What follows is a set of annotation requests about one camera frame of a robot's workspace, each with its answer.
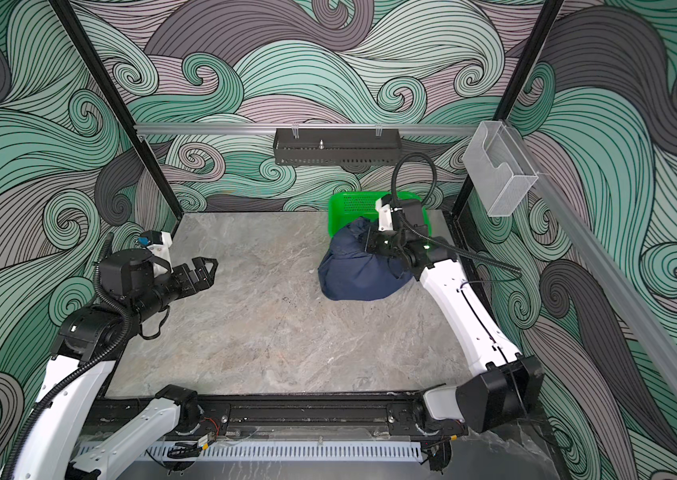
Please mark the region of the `clear plastic wall holder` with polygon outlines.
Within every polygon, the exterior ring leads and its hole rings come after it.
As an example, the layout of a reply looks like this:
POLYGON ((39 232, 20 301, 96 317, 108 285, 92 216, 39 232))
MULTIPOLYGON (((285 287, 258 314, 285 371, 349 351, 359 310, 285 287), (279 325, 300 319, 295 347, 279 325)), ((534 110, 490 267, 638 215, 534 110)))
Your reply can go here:
POLYGON ((463 163, 489 217, 511 217, 537 183, 530 149, 516 128, 484 121, 475 131, 463 163))

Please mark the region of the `black corner frame post left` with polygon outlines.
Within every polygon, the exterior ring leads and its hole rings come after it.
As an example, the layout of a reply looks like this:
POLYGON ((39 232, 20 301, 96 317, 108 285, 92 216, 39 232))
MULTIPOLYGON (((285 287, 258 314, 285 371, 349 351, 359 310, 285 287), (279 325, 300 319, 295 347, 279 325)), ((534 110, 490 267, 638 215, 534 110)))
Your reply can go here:
POLYGON ((72 4, 70 4, 69 1, 60 0, 50 0, 48 3, 52 10, 54 10, 54 14, 56 14, 58 20, 60 20, 60 24, 62 24, 62 27, 66 30, 66 34, 68 34, 68 37, 72 40, 72 44, 74 44, 76 51, 80 54, 80 58, 82 58, 82 61, 86 64, 86 67, 88 67, 88 71, 92 74, 94 82, 96 82, 96 85, 102 90, 104 100, 106 100, 106 103, 108 103, 108 106, 110 106, 110 109, 114 112, 114 117, 120 122, 120 126, 124 128, 124 132, 126 132, 126 136, 128 136, 128 141, 130 141, 132 148, 136 151, 136 155, 138 155, 138 158, 140 158, 140 161, 144 164, 144 168, 146 168, 146 171, 148 171, 148 174, 150 174, 150 177, 152 177, 152 180, 156 183, 158 191, 160 191, 160 194, 162 194, 162 197, 164 197, 164 200, 168 203, 168 208, 170 208, 172 214, 176 216, 176 220, 182 220, 184 217, 184 209, 180 206, 178 197, 176 197, 176 194, 172 191, 172 187, 170 187, 170 183, 168 183, 168 179, 166 179, 166 176, 162 173, 162 169, 160 169, 160 164, 158 164, 158 160, 156 160, 156 155, 154 155, 152 147, 136 133, 136 121, 134 121, 134 117, 130 114, 128 106, 126 106, 126 103, 122 100, 122 96, 120 96, 120 93, 116 90, 114 81, 110 78, 110 74, 108 74, 104 62, 102 62, 102 59, 98 56, 98 52, 96 52, 92 40, 90 40, 86 31, 84 31, 78 16, 74 13, 72 4))

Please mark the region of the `black corner frame post right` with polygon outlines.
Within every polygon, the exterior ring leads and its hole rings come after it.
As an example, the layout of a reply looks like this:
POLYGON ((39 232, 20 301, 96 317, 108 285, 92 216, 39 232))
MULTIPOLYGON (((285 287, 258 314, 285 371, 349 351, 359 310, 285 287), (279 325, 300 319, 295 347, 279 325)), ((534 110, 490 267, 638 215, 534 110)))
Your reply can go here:
MULTIPOLYGON (((491 121, 504 121, 510 126, 509 118, 515 108, 526 83, 530 79, 532 70, 536 66, 549 34, 557 20, 564 3, 562 1, 546 1, 534 25, 530 37, 521 52, 518 66, 513 73, 509 85, 501 98, 500 104, 491 121)), ((462 187, 454 204, 452 214, 456 218, 462 217, 467 208, 470 196, 478 194, 472 179, 468 178, 462 187)))

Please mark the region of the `black corner frame post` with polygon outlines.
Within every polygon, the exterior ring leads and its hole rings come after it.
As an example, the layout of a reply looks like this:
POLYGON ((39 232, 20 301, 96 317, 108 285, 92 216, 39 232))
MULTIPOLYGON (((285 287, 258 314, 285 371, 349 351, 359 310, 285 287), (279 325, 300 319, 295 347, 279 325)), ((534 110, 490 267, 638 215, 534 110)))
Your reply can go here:
POLYGON ((116 90, 114 81, 110 78, 110 74, 108 74, 104 62, 102 62, 102 59, 98 56, 98 52, 96 52, 92 40, 90 40, 86 31, 84 31, 78 16, 74 13, 72 4, 70 4, 69 1, 60 0, 50 0, 48 3, 52 10, 54 10, 54 14, 56 14, 58 20, 60 20, 60 24, 62 24, 62 27, 66 30, 66 34, 68 34, 68 37, 72 40, 72 44, 74 44, 76 51, 80 54, 80 58, 82 58, 82 61, 86 64, 86 67, 88 67, 88 71, 92 74, 94 82, 96 82, 96 85, 102 90, 104 100, 106 100, 106 103, 108 103, 108 106, 110 106, 110 109, 114 112, 114 117, 120 122, 120 126, 124 128, 124 132, 126 132, 126 136, 128 136, 128 141, 130 141, 132 148, 136 151, 136 155, 138 155, 138 158, 140 158, 140 161, 144 164, 144 168, 146 168, 146 171, 148 171, 148 174, 150 174, 150 177, 152 177, 152 180, 156 183, 158 191, 160 191, 160 194, 162 194, 162 197, 164 197, 164 200, 168 203, 168 208, 170 208, 172 214, 176 216, 176 220, 182 220, 184 217, 184 209, 180 206, 178 197, 176 197, 176 194, 172 191, 172 187, 170 187, 170 183, 168 183, 168 179, 166 179, 166 176, 162 173, 162 169, 160 169, 160 164, 158 164, 158 160, 156 160, 156 155, 154 155, 152 147, 136 133, 136 121, 134 121, 134 117, 130 114, 128 106, 126 106, 126 103, 122 100, 122 96, 120 96, 120 93, 116 90))
MULTIPOLYGON (((546 1, 534 25, 530 37, 521 52, 518 66, 513 73, 509 85, 501 98, 500 104, 491 121, 504 121, 510 126, 509 118, 515 108, 526 83, 530 79, 532 70, 536 66, 549 34, 557 20, 564 3, 562 1, 546 1)), ((462 187, 454 204, 452 214, 456 218, 462 217, 467 208, 470 196, 478 194, 472 179, 468 178, 462 187)))

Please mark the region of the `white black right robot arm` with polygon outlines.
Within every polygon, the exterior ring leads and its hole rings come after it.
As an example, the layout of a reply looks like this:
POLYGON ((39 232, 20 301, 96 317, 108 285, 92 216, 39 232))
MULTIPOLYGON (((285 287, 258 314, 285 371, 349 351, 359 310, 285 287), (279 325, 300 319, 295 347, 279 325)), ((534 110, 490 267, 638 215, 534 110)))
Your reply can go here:
POLYGON ((500 330, 476 294, 461 261, 468 257, 442 237, 431 237, 418 199, 386 194, 376 200, 377 218, 368 252, 399 260, 442 310, 470 372, 461 385, 429 388, 421 396, 422 432, 449 424, 483 433, 528 416, 539 399, 545 372, 500 330))

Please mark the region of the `aluminium rail wall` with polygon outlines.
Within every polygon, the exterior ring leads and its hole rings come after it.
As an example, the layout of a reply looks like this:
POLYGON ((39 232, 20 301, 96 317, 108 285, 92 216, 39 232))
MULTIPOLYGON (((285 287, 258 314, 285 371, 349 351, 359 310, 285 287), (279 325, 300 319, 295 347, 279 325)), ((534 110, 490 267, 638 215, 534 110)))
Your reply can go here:
POLYGON ((677 398, 675 342, 598 238, 570 208, 565 196, 557 189, 555 182, 552 182, 551 176, 540 168, 518 130, 504 121, 500 126, 506 131, 508 144, 518 150, 521 160, 525 162, 523 169, 536 176, 535 186, 540 196, 544 198, 562 229, 567 232, 574 248, 584 257, 592 276, 603 288, 616 312, 626 320, 677 398))
POLYGON ((274 135, 279 129, 292 131, 298 136, 302 130, 371 130, 383 133, 397 130, 402 136, 464 137, 473 135, 478 126, 469 124, 334 124, 334 123, 200 123, 200 122, 150 122, 134 126, 140 136, 150 135, 274 135))

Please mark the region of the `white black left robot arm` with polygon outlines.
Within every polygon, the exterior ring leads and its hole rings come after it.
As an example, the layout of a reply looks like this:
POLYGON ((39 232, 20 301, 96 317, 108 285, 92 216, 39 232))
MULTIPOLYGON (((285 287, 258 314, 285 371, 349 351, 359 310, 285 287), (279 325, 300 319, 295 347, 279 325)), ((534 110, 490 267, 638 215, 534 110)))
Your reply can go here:
POLYGON ((112 250, 112 235, 94 262, 94 297, 72 312, 50 348, 42 391, 0 472, 2 479, 116 479, 160 438, 192 435, 202 422, 194 390, 162 388, 125 426, 83 454, 74 448, 94 400, 128 342, 146 339, 142 324, 168 316, 170 304, 210 289, 218 261, 170 262, 172 237, 147 231, 138 247, 112 250))

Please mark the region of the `aluminium rail right wall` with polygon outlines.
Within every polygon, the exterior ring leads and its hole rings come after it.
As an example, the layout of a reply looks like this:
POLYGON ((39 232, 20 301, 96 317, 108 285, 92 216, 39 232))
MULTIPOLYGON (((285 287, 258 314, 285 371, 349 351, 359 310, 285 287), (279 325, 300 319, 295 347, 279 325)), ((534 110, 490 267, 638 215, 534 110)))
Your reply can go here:
POLYGON ((504 121, 500 126, 506 131, 508 144, 518 150, 521 160, 525 162, 523 169, 536 176, 535 186, 540 196, 544 198, 562 229, 567 232, 574 248, 584 257, 592 276, 603 288, 616 312, 626 320, 677 398, 675 342, 598 238, 570 208, 565 196, 557 189, 555 182, 552 182, 551 176, 540 168, 518 130, 504 121))

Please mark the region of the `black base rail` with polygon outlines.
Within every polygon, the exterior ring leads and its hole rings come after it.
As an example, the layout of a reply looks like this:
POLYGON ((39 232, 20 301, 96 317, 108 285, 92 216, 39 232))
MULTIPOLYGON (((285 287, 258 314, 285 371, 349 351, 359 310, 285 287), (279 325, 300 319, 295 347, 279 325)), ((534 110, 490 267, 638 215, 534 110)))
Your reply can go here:
POLYGON ((482 426, 468 420, 436 420, 426 412, 423 394, 416 391, 201 395, 200 417, 192 424, 170 430, 168 440, 189 440, 204 435, 242 439, 266 432, 349 431, 360 429, 372 436, 440 440, 463 436, 471 429, 483 433, 505 424, 535 418, 510 402, 513 415, 482 426))

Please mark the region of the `dark blue denim trousers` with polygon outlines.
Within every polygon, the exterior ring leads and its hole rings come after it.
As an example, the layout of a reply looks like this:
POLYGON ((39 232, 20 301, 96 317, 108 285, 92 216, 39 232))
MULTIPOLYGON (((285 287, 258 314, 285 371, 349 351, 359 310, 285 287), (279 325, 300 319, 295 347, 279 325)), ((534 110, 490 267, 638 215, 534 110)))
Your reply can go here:
POLYGON ((401 260, 366 252, 373 222, 359 217, 338 230, 318 266, 318 283, 332 301, 385 299, 412 279, 401 260))

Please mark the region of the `aluminium rail back wall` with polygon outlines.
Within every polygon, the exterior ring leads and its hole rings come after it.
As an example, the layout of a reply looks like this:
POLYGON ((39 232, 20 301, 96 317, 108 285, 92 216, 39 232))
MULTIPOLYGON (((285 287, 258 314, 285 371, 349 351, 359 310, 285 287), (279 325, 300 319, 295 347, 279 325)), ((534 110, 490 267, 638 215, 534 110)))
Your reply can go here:
POLYGON ((334 123, 200 123, 200 122, 150 122, 134 126, 140 136, 150 135, 274 135, 279 129, 292 131, 298 136, 302 130, 371 130, 383 133, 397 130, 402 136, 464 137, 473 135, 478 126, 469 124, 334 124, 334 123))

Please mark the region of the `green plastic laundry basket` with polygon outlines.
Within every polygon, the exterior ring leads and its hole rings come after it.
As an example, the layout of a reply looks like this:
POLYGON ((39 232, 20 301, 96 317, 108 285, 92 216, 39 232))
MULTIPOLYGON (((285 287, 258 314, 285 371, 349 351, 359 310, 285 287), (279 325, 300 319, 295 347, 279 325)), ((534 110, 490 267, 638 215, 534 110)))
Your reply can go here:
MULTIPOLYGON (((334 194, 328 200, 328 234, 330 234, 330 238, 334 238, 340 230, 360 217, 366 218, 372 223, 378 223, 377 203, 380 199, 382 199, 383 205, 390 205, 390 210, 396 210, 396 207, 393 206, 392 193, 388 191, 340 192, 334 194)), ((415 213, 406 213, 406 220, 415 227, 420 226, 420 220, 422 220, 424 226, 426 226, 424 232, 431 234, 432 225, 422 199, 414 193, 399 192, 398 200, 400 206, 405 203, 416 203, 415 213)))

